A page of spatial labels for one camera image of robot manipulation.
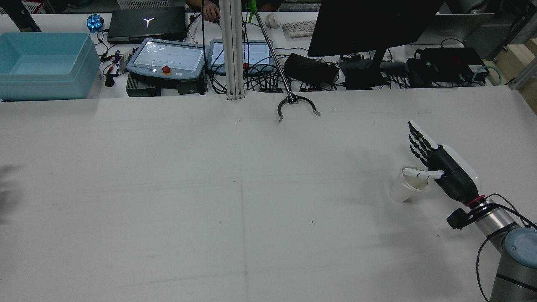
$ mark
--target keyboard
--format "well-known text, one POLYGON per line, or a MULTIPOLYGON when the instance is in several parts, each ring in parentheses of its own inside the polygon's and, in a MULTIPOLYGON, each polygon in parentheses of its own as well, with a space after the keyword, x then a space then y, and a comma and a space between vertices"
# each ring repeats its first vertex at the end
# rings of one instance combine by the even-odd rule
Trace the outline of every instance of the keyboard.
POLYGON ((284 23, 284 32, 289 38, 308 37, 313 35, 316 20, 284 23))

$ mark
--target laptop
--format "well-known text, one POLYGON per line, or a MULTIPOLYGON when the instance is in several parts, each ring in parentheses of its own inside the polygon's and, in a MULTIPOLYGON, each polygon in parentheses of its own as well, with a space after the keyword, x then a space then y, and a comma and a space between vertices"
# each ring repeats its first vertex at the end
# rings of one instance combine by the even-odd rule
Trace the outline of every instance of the laptop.
MULTIPOLYGON (((411 45, 434 45, 440 44, 447 38, 455 38, 461 41, 471 35, 481 25, 487 23, 493 13, 466 13, 466 14, 443 14, 435 15, 433 21, 411 45)), ((456 40, 446 40, 442 44, 456 44, 456 40)))
POLYGON ((145 38, 183 41, 185 35, 184 6, 114 10, 107 41, 110 44, 140 44, 145 38))

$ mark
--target green clamp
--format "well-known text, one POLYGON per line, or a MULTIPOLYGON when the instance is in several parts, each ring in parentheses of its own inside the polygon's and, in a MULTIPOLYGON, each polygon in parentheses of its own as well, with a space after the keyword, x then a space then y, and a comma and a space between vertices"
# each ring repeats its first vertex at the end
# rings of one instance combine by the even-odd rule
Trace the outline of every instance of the green clamp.
POLYGON ((258 11, 256 0, 251 0, 250 2, 246 3, 246 9, 250 10, 250 18, 248 18, 248 22, 252 22, 253 15, 258 11))

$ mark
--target laptop logo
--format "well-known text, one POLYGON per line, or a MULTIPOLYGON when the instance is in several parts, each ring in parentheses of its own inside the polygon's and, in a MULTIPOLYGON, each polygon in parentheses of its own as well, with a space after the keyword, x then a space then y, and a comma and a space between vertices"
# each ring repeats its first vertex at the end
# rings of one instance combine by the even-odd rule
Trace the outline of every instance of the laptop logo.
POLYGON ((142 20, 144 20, 145 22, 147 22, 147 26, 146 26, 146 27, 149 27, 149 22, 150 22, 151 20, 153 20, 153 19, 155 19, 155 17, 153 17, 153 18, 151 18, 151 19, 144 19, 144 18, 142 18, 142 20))

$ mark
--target power adapter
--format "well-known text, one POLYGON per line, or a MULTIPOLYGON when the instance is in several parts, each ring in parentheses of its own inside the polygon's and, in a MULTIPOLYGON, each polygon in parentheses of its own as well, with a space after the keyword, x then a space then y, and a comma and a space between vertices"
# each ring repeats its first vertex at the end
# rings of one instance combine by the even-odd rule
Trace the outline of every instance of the power adapter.
POLYGON ((323 63, 292 53, 285 61, 285 75, 306 84, 320 87, 322 83, 333 85, 339 68, 333 63, 323 63))

